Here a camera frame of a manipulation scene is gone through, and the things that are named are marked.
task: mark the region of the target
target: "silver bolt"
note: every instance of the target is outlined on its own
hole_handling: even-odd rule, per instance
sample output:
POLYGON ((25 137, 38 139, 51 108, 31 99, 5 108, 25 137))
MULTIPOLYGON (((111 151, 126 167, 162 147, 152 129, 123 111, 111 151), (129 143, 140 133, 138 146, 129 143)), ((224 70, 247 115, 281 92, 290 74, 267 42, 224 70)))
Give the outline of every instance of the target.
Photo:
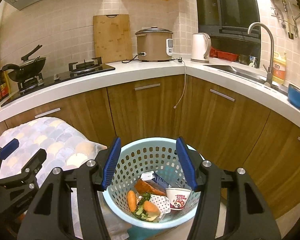
POLYGON ((237 172, 241 175, 246 173, 244 168, 237 168, 237 172))
POLYGON ((61 172, 61 169, 58 168, 58 167, 56 167, 56 168, 54 168, 54 169, 52 170, 52 173, 53 173, 54 175, 57 175, 57 174, 59 174, 60 172, 61 172))
POLYGON ((96 161, 95 160, 88 160, 87 161, 87 166, 88 167, 93 167, 94 165, 96 165, 96 161))
POLYGON ((202 165, 205 167, 210 167, 212 164, 211 164, 211 161, 203 161, 202 165))

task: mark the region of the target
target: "sink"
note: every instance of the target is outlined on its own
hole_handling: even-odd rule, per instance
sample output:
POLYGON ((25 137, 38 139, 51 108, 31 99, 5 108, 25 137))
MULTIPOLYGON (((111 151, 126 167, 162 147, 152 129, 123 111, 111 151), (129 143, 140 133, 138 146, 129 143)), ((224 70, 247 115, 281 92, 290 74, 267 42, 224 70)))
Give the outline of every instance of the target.
MULTIPOLYGON (((248 79, 250 81, 254 81, 259 84, 264 84, 266 82, 266 77, 255 74, 253 72, 241 69, 241 68, 236 68, 236 67, 231 67, 231 66, 226 66, 226 65, 206 65, 208 67, 212 67, 218 70, 222 70, 224 72, 239 76, 244 79, 248 79)), ((279 93, 288 96, 288 88, 282 85, 279 85, 276 82, 272 82, 271 88, 278 91, 279 93)))

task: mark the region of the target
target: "white countertop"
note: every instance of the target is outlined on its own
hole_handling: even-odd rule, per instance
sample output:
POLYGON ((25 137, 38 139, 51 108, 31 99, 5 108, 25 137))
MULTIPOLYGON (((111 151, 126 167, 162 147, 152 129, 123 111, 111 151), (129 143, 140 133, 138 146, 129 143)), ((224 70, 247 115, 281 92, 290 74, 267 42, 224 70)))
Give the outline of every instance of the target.
MULTIPOLYGON (((45 103, 89 90, 142 79, 184 74, 186 69, 186 74, 215 83, 251 98, 252 100, 257 101, 258 103, 281 114, 300 127, 300 110, 293 107, 287 101, 287 97, 279 92, 267 88, 264 85, 251 82, 247 79, 205 66, 203 63, 192 62, 189 59, 185 59, 184 62, 186 64, 186 68, 183 63, 179 63, 177 61, 135 61, 127 64, 122 64, 121 62, 108 63, 108 65, 113 66, 116 69, 72 79, 46 87, 29 95, 23 96, 6 106, 0 107, 0 122, 45 103)), ((216 58, 211 58, 209 64, 231 65, 263 76, 266 75, 263 70, 253 69, 236 62, 229 62, 216 58)))

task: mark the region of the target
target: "blue gripper pad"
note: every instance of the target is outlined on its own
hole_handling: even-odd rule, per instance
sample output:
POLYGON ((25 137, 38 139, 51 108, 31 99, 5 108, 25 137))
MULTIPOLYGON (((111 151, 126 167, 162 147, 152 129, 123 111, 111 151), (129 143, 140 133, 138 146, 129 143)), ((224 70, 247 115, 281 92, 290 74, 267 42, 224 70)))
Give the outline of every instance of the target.
POLYGON ((17 139, 12 139, 0 150, 0 159, 5 160, 19 147, 19 141, 17 139))
POLYGON ((192 162, 188 155, 188 151, 190 151, 190 150, 189 150, 187 144, 184 142, 182 137, 179 137, 176 141, 176 151, 177 151, 179 162, 183 169, 183 173, 185 175, 187 184, 191 187, 192 190, 195 191, 198 186, 198 184, 196 182, 195 168, 192 165, 192 162))
POLYGON ((110 153, 103 168, 103 177, 101 183, 101 186, 104 190, 106 190, 111 184, 112 177, 121 153, 121 139, 117 137, 114 142, 112 142, 112 145, 108 150, 110 150, 110 153))

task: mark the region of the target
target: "black frying pan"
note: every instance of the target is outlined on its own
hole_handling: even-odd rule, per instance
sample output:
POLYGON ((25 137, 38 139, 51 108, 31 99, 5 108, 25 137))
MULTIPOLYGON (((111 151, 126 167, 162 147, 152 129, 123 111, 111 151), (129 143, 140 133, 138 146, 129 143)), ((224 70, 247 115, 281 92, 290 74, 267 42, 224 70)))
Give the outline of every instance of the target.
POLYGON ((25 80, 29 78, 33 78, 34 76, 38 75, 41 70, 43 69, 43 66, 46 62, 45 57, 37 57, 36 59, 29 60, 29 56, 34 54, 38 49, 40 49, 42 45, 38 45, 34 50, 29 52, 27 55, 23 56, 21 60, 23 60, 23 63, 21 66, 18 66, 16 64, 7 64, 2 67, 2 71, 12 69, 10 73, 8 73, 8 76, 11 80, 14 82, 24 82, 25 80))

